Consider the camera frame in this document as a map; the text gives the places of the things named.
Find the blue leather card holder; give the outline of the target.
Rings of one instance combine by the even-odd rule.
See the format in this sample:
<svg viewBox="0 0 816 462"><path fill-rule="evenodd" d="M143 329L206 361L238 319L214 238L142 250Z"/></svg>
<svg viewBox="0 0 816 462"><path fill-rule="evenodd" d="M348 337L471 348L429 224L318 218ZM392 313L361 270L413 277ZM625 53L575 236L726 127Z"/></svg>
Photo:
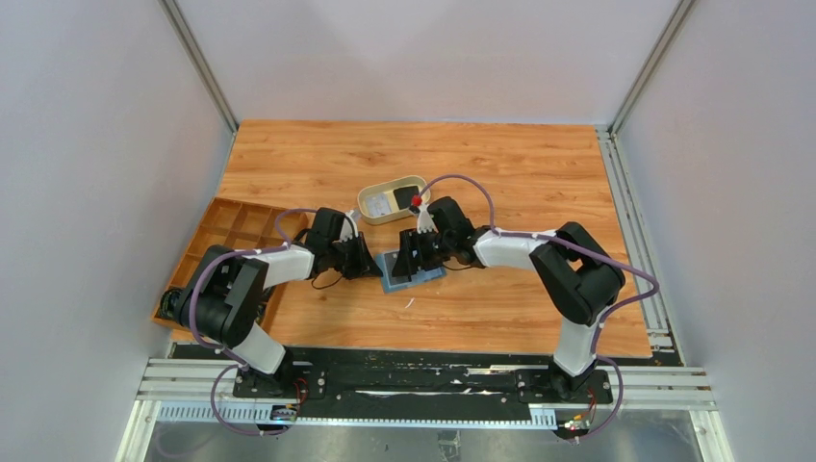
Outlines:
<svg viewBox="0 0 816 462"><path fill-rule="evenodd" d="M385 294L391 294L417 287L446 276L446 270L444 268L436 268L432 270L420 269L416 273L409 276L393 276L393 269L395 267L397 253L397 250L390 250L377 254L374 257L375 263L383 272L380 282L382 290Z"/></svg>

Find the cream oval plastic tray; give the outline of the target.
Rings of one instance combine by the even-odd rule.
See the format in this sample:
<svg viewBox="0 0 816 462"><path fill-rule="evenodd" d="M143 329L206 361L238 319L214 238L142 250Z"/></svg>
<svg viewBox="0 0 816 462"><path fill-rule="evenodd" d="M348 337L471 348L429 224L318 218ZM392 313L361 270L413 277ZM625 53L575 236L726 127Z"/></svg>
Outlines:
<svg viewBox="0 0 816 462"><path fill-rule="evenodd" d="M420 188L419 195L422 197L423 201L425 203L430 201L431 192L424 189L427 186L427 183L418 175L403 176L394 180L368 186L361 189L357 194L357 205L358 209L361 211L363 221L371 225L380 225L412 216L412 212L409 209L397 209L393 195L394 189L405 186L418 186ZM388 195L393 210L390 215L382 218L372 218L369 216L365 198L374 193L386 193Z"/></svg>

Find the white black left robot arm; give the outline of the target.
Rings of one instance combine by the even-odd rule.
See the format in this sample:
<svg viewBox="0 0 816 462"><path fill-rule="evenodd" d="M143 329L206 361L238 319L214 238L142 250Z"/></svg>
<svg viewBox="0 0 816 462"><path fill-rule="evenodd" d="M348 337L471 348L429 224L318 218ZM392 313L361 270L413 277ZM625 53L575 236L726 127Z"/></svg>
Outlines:
<svg viewBox="0 0 816 462"><path fill-rule="evenodd" d="M313 215L300 237L278 246L210 246L187 285L167 290L161 299L162 308L198 343L236 361L275 397L302 381L293 370L292 352L257 322L265 294L328 270L346 280L383 275L350 213L319 208Z"/></svg>

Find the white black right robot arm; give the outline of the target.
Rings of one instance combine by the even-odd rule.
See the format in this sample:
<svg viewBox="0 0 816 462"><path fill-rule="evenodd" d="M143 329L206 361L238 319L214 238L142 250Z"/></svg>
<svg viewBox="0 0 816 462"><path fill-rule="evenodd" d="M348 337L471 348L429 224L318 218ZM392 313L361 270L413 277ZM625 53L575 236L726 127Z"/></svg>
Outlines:
<svg viewBox="0 0 816 462"><path fill-rule="evenodd" d="M594 341L600 317L625 285L622 270L588 231L573 221L545 234L475 227L450 196L419 210L431 223L400 232L388 274L411 279L451 259L475 269L535 272L562 318L548 365L550 386L562 398L583 390L598 363Z"/></svg>

